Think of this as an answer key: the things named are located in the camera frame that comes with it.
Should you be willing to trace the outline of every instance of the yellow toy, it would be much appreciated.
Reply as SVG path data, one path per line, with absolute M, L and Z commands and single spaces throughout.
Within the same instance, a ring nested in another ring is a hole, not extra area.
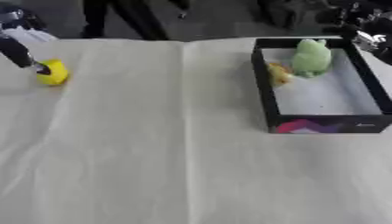
M 63 84 L 68 78 L 68 71 L 59 59 L 50 59 L 40 64 L 47 66 L 50 70 L 49 74 L 37 73 L 37 79 L 42 84 L 48 86 L 58 86 Z
M 5 34 L 0 35 L 0 53 L 21 68 L 31 67 L 37 73 L 37 79 L 45 85 L 61 85 L 68 77 L 68 71 L 59 59 L 39 63 L 27 47 Z
M 280 87 L 291 81 L 291 71 L 278 63 L 267 63 L 269 74 L 272 76 L 271 84 Z

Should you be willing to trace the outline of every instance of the white tablecloth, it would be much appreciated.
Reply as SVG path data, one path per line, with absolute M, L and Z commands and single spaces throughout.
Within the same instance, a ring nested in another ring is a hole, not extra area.
M 64 87 L 1 58 L 0 223 L 392 223 L 392 130 L 266 133 L 253 44 L 32 45 Z

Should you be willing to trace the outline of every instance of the black box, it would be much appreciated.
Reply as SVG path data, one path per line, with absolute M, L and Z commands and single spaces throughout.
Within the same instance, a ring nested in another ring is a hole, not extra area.
M 368 95 L 368 98 L 371 99 L 372 102 L 369 102 L 368 105 L 373 105 L 376 108 L 372 108 L 370 112 L 365 111 L 364 113 L 336 113 L 328 111 L 328 113 L 319 113 L 319 114 L 306 114 L 306 113 L 282 113 L 280 104 L 277 102 L 277 93 L 281 94 L 284 91 L 277 90 L 273 88 L 270 84 L 270 73 L 268 72 L 268 68 L 266 66 L 266 57 L 268 54 L 264 54 L 263 51 L 270 51 L 273 49 L 274 51 L 295 51 L 298 43 L 301 41 L 301 38 L 260 38 L 255 43 L 255 49 L 252 55 L 252 63 L 255 70 L 255 77 L 257 86 L 259 88 L 259 93 L 261 96 L 262 105 L 264 108 L 264 114 L 266 116 L 267 124 L 269 126 L 269 132 L 272 133 L 380 133 L 385 130 L 392 123 L 392 101 L 390 100 L 387 92 L 384 90 L 378 79 L 373 74 L 372 70 L 367 65 L 366 61 L 361 57 L 358 50 L 355 46 L 348 40 L 338 39 L 338 38 L 329 38 L 327 39 L 327 46 L 331 48 L 334 53 L 344 53 L 347 57 L 347 62 L 343 62 L 342 59 L 337 60 L 336 64 L 344 64 L 347 67 L 352 67 L 353 71 L 356 73 L 356 78 L 358 79 L 358 83 L 353 83 L 349 81 L 348 84 L 343 81 L 336 81 L 334 79 L 347 79 L 348 76 L 353 76 L 352 73 L 348 75 L 347 73 L 342 74 L 323 74 L 323 75 L 331 75 L 327 78 L 319 78 L 312 82 L 320 83 L 321 79 L 328 79 L 330 82 L 328 83 L 336 83 L 336 85 L 341 86 L 337 87 L 339 89 L 345 89 L 343 87 L 345 85 L 350 86 L 351 88 L 355 86 L 356 88 L 360 85 L 363 85 L 363 89 L 366 91 L 360 91 L 356 89 L 355 91 L 345 90 L 349 92 L 351 98 L 348 96 L 339 96 L 337 91 L 332 91 L 329 95 L 325 95 L 321 101 L 315 101 L 316 104 L 328 103 L 328 102 L 349 102 L 349 104 L 362 104 L 360 100 L 363 98 L 367 98 L 365 95 Z M 328 87 L 320 86 L 318 84 L 318 88 L 310 87 L 309 89 L 306 86 L 303 86 L 301 90 L 296 91 L 311 91 L 310 89 L 314 88 L 317 91 L 319 89 L 328 89 Z M 303 94 L 305 98 L 318 97 L 317 94 Z M 293 108 L 296 107 L 295 100 L 291 100 L 296 97 L 295 94 L 287 94 L 287 100 L 283 100 L 283 102 L 292 102 Z M 298 104 L 308 105 L 306 102 L 302 102 L 300 98 L 297 99 Z M 317 106 L 318 110 L 322 110 L 322 106 Z M 351 109 L 357 106 L 347 106 L 344 109 Z

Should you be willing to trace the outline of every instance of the person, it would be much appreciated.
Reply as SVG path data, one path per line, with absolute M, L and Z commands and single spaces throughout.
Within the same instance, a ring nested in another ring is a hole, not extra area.
M 104 37 L 105 17 L 111 5 L 114 11 L 146 40 L 168 40 L 168 36 L 144 0 L 83 0 L 87 25 L 84 39 Z

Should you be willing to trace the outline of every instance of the plush frog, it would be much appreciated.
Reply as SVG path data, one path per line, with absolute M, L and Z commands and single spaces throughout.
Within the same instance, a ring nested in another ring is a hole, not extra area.
M 295 75 L 311 78 L 325 73 L 331 61 L 332 53 L 324 39 L 304 39 L 298 44 L 291 63 Z

